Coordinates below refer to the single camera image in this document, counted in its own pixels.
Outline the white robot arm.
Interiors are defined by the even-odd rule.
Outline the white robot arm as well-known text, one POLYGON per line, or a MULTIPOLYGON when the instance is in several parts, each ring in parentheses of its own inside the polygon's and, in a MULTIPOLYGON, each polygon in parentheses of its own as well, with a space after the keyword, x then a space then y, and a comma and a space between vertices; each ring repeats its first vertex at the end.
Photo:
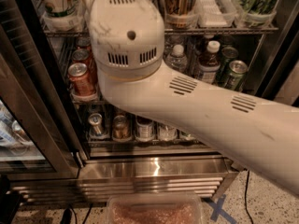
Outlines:
POLYGON ((150 0, 83 0, 100 91, 112 105, 168 124, 299 195, 299 109, 169 68, 150 0))

